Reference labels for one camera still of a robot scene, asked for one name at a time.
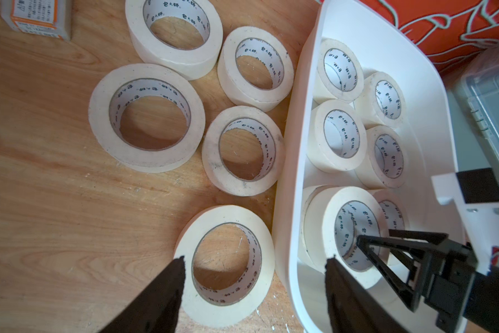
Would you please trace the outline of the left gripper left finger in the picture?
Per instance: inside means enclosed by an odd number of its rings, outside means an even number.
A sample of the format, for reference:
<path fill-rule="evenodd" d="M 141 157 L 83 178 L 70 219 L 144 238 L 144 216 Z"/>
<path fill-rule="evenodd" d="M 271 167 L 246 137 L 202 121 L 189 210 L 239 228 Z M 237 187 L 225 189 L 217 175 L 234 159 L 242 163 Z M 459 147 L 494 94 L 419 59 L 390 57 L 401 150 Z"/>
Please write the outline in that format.
<path fill-rule="evenodd" d="M 174 259 L 102 332 L 174 332 L 177 327 L 186 269 Z"/>

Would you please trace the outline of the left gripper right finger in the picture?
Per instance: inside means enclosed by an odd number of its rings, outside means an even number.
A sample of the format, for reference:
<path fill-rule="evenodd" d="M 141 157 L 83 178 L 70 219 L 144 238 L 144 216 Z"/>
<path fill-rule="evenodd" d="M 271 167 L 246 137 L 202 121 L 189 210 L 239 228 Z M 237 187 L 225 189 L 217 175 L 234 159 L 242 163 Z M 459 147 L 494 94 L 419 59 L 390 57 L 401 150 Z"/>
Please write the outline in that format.
<path fill-rule="evenodd" d="M 333 332 L 405 332 L 336 259 L 325 265 L 325 289 Z"/>

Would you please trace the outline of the masking tape roll nine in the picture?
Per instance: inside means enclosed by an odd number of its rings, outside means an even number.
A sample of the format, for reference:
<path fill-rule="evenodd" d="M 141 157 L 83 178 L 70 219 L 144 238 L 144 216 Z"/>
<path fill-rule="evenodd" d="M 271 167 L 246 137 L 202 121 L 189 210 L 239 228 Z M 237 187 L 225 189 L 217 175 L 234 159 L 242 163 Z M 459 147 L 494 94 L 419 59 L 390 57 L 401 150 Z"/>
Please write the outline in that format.
<path fill-rule="evenodd" d="M 388 126 L 375 126 L 366 131 L 367 151 L 359 167 L 358 179 L 369 189 L 396 189 L 409 177 L 409 154 L 402 138 Z"/>

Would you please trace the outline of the masking tape roll eight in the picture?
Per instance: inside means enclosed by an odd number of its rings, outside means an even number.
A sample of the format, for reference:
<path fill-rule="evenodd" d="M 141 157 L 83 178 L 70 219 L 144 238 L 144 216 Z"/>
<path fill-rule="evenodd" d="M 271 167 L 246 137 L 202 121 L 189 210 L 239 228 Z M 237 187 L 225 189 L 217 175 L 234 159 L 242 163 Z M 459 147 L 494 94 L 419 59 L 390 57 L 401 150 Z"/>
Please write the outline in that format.
<path fill-rule="evenodd" d="M 323 172 L 352 171 L 367 153 L 366 129 L 351 105 L 338 99 L 311 111 L 307 155 Z"/>

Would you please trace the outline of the masking tape roll seven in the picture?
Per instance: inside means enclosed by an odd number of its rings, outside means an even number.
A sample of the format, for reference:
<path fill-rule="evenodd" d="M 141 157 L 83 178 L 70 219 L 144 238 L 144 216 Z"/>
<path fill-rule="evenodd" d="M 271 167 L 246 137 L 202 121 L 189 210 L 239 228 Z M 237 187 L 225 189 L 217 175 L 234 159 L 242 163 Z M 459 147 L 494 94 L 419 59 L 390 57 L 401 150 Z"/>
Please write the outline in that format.
<path fill-rule="evenodd" d="M 399 128 L 407 120 L 406 99 L 396 80 L 385 72 L 375 72 L 364 80 L 364 88 L 354 101 L 366 128 L 384 125 Z"/>

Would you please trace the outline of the masking tape roll five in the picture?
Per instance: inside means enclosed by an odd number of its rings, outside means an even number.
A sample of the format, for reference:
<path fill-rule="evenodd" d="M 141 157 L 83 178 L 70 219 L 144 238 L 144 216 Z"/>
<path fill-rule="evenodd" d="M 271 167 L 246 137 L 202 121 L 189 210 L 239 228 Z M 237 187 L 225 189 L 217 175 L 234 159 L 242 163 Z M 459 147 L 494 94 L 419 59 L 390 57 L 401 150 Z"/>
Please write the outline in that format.
<path fill-rule="evenodd" d="M 253 134 L 261 146 L 263 163 L 251 180 L 232 173 L 221 157 L 220 139 L 234 129 Z M 262 110 L 244 105 L 222 111 L 209 126 L 202 145 L 202 163 L 209 180 L 234 196 L 255 196 L 270 189 L 283 170 L 285 157 L 284 138 L 277 124 Z"/>

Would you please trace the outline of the masking tape roll two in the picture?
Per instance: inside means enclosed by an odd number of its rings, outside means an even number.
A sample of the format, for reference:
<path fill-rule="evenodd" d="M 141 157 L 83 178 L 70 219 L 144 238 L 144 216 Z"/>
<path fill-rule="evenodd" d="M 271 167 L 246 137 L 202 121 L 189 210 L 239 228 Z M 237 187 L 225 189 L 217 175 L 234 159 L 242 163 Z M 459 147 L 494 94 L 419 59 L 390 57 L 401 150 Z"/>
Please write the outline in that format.
<path fill-rule="evenodd" d="M 320 44 L 313 100 L 339 99 L 351 103 L 364 90 L 364 73 L 353 51 L 344 43 L 324 39 Z"/>

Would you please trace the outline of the white plastic storage tray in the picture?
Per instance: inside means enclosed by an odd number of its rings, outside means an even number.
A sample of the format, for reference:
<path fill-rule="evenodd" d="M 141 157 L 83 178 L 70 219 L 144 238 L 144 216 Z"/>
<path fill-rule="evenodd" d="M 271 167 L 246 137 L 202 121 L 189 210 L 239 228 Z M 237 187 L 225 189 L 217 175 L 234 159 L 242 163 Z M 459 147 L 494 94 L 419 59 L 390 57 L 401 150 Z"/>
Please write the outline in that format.
<path fill-rule="evenodd" d="M 354 172 L 324 173 L 306 156 L 317 60 L 325 38 L 346 44 L 366 72 L 389 74 L 405 95 L 408 116 L 398 134 L 406 143 L 411 171 L 396 194 L 410 227 L 446 233 L 454 241 L 465 242 L 456 207 L 439 204 L 431 182 L 433 176 L 457 170 L 449 105 L 438 71 L 405 35 L 361 2 L 325 1 L 299 57 L 273 216 L 276 272 L 307 332 L 330 332 L 331 326 L 324 275 L 298 258 L 302 192 L 315 185 L 359 185 Z"/>

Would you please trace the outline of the masking tape roll three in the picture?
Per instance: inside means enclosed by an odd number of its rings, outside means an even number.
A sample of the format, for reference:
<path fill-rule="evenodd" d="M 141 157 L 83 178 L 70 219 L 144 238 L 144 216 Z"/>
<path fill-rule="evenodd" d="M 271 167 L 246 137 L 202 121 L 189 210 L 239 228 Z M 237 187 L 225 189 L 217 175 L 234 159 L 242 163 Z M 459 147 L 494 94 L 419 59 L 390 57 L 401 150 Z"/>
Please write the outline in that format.
<path fill-rule="evenodd" d="M 124 111 L 144 97 L 170 101 L 184 115 L 187 131 L 175 144 L 153 150 L 123 138 Z M 204 134 L 206 116 L 201 98 L 183 76 L 161 65 L 142 63 L 119 67 L 97 84 L 89 102 L 89 123 L 98 143 L 117 161 L 139 172 L 163 173 L 191 159 Z"/>

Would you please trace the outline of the masking tape roll one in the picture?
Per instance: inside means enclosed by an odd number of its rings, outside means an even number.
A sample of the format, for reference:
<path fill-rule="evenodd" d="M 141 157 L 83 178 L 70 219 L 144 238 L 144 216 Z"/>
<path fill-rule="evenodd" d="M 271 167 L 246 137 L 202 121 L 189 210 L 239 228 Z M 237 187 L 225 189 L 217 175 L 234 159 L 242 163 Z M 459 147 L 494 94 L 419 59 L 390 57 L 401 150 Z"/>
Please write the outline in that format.
<path fill-rule="evenodd" d="M 246 80 L 236 60 L 249 56 L 267 69 L 273 86 L 263 90 Z M 224 93 L 235 105 L 246 105 L 269 112 L 290 93 L 295 78 L 291 57 L 271 33 L 253 26 L 233 30 L 225 39 L 218 61 L 218 79 Z"/>

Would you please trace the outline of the masking tape roll four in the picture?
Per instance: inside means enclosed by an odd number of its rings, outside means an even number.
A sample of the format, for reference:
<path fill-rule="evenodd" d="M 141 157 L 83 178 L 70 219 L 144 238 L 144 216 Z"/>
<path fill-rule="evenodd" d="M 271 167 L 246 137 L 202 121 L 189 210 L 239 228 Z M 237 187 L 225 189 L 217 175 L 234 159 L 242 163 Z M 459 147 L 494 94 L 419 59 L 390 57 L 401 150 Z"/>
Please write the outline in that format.
<path fill-rule="evenodd" d="M 125 16 L 132 44 L 145 63 L 170 68 L 186 80 L 206 76 L 216 64 L 223 43 L 223 25 L 209 1 L 126 1 Z M 203 39 L 202 45 L 185 50 L 157 38 L 151 26 L 165 17 L 194 26 Z"/>

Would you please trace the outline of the masking tape roll eleven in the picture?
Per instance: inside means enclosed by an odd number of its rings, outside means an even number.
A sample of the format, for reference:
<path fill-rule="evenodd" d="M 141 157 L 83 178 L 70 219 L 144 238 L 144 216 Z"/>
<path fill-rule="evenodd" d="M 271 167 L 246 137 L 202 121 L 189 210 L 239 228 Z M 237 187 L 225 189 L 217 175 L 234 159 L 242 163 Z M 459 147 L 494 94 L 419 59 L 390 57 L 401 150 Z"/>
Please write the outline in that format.
<path fill-rule="evenodd" d="M 368 192 L 373 195 L 384 211 L 389 230 L 408 230 L 410 228 L 405 206 L 396 194 L 390 190 L 369 190 Z"/>

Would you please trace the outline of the masking tape roll six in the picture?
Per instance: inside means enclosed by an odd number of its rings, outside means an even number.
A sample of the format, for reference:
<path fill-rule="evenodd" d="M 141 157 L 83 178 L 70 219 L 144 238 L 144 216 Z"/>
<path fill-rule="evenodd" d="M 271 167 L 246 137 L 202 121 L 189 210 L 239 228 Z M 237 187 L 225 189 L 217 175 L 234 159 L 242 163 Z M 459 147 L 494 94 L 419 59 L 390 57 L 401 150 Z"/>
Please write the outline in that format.
<path fill-rule="evenodd" d="M 388 236 L 384 211 L 368 191 L 321 187 L 309 200 L 303 234 L 315 270 L 324 273 L 327 260 L 336 259 L 365 289 L 381 280 L 381 273 L 357 245 L 360 236 Z"/>

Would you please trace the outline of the grey lidded plastic box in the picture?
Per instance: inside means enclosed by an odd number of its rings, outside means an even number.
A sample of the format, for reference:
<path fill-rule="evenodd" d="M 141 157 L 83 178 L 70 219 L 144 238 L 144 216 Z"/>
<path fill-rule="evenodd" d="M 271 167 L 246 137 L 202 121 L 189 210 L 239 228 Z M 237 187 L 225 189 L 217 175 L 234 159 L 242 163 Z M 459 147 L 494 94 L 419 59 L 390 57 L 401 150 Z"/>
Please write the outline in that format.
<path fill-rule="evenodd" d="M 443 78 L 458 170 L 493 168 L 499 179 L 499 47 Z"/>

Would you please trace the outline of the small clear plastic box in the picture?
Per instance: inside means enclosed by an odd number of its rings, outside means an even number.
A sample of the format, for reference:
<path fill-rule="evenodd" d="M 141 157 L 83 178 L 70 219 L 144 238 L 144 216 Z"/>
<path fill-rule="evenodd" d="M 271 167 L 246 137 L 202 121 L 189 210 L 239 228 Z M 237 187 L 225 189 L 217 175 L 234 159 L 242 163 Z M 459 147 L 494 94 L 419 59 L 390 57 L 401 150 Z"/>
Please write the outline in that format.
<path fill-rule="evenodd" d="M 16 31 L 70 41 L 72 0 L 2 0 L 1 17 Z"/>

